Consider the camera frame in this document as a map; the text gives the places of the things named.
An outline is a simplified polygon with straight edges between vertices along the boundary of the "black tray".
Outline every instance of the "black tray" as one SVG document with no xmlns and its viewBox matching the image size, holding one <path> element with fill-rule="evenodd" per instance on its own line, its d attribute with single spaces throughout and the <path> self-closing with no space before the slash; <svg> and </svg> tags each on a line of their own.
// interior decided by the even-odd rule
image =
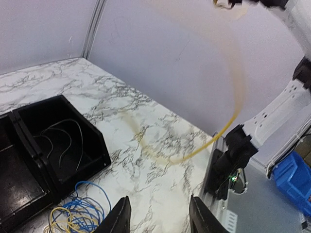
<svg viewBox="0 0 311 233">
<path fill-rule="evenodd" d="M 52 204 L 35 152 L 12 113 L 0 116 L 0 233 L 10 232 Z"/>
<path fill-rule="evenodd" d="M 46 181 L 49 186 L 55 187 L 60 198 L 67 197 L 78 181 L 92 177 L 111 164 L 102 133 L 89 123 L 64 96 L 56 96 L 18 108 L 13 111 L 13 114 L 35 151 L 35 159 L 42 161 L 52 183 L 49 183 L 48 179 Z M 63 120 L 65 120 L 63 123 L 53 127 L 58 130 L 47 130 L 43 134 L 45 137 L 40 137 L 43 130 Z M 82 131 L 83 147 L 76 123 Z M 48 154 L 52 146 L 46 137 L 53 144 L 49 158 Z M 63 155 L 60 166 L 60 155 L 68 148 L 70 138 L 71 146 Z"/>
</svg>

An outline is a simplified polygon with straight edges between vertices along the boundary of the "tangled cable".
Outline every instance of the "tangled cable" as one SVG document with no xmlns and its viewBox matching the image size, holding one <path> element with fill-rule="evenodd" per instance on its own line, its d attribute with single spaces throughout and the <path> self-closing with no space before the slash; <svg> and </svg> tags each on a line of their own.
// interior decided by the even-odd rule
<svg viewBox="0 0 311 233">
<path fill-rule="evenodd" d="M 80 181 L 74 188 L 76 196 L 70 195 L 71 201 L 51 211 L 48 218 L 49 225 L 44 228 L 43 233 L 92 233 L 104 220 L 104 209 L 96 200 L 78 196 L 77 187 L 82 183 L 98 187 L 104 193 L 109 204 L 109 212 L 111 211 L 110 200 L 100 186 L 93 182 Z"/>
</svg>

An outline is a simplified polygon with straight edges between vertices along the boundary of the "marble table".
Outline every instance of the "marble table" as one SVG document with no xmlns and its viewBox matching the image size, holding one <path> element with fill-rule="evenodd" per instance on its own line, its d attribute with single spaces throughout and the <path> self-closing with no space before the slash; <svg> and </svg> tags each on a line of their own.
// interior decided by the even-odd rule
<svg viewBox="0 0 311 233">
<path fill-rule="evenodd" d="M 211 147 L 174 166 L 150 156 L 181 158 L 211 137 L 82 58 L 1 75 L 0 114 L 60 94 L 103 133 L 112 165 L 91 181 L 105 189 L 113 206 L 129 196 L 131 232 L 190 232 L 189 200 L 199 194 Z M 96 199 L 108 211 L 96 187 L 82 185 L 79 194 Z M 47 212 L 17 232 L 41 233 L 48 224 Z"/>
</svg>

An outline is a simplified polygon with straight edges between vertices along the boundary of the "white marble surface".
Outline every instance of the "white marble surface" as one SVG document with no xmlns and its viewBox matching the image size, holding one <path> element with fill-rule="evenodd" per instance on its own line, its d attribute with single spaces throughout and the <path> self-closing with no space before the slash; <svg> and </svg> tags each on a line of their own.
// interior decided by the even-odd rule
<svg viewBox="0 0 311 233">
<path fill-rule="evenodd" d="M 85 59 L 1 75 L 0 114 L 59 94 L 103 133 L 112 165 L 91 181 L 105 189 L 113 206 L 129 196 L 131 232 L 190 232 L 189 200 L 192 193 L 199 193 L 211 147 L 175 166 L 157 164 L 149 156 L 181 158 L 210 136 Z M 108 210 L 97 188 L 81 186 L 80 194 Z M 17 232 L 42 232 L 46 225 L 43 213 Z"/>
</svg>

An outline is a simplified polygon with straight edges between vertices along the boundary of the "blue bin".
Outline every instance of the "blue bin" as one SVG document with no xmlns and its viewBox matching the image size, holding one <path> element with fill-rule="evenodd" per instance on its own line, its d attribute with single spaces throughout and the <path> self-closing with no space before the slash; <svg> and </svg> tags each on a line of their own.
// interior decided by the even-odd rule
<svg viewBox="0 0 311 233">
<path fill-rule="evenodd" d="M 293 151 L 273 170 L 276 186 L 305 215 L 311 216 L 311 169 Z"/>
</svg>

